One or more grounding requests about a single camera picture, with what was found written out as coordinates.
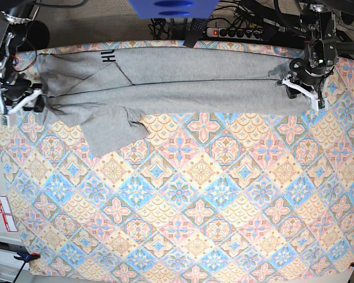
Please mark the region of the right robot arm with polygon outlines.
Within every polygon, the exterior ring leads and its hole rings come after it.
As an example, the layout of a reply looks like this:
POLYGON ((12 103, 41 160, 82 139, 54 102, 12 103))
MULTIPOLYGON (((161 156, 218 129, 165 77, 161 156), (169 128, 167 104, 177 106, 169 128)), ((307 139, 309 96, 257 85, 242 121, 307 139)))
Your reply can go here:
POLYGON ((24 70, 17 70, 16 53, 22 45, 36 50, 27 40, 41 1, 0 1, 0 109, 1 114, 20 109, 40 113, 45 107, 42 85, 26 78, 24 70))

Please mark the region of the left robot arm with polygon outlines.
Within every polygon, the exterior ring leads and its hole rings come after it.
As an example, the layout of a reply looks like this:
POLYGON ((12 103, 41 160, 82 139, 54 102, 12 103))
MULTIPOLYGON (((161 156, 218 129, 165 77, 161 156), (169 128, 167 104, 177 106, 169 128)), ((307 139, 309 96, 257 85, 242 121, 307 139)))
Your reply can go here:
POLYGON ((304 57, 290 62, 283 83, 298 93, 314 95, 323 103, 323 85, 338 61, 335 14, 317 1, 295 1, 300 16, 300 35, 304 37, 304 57))

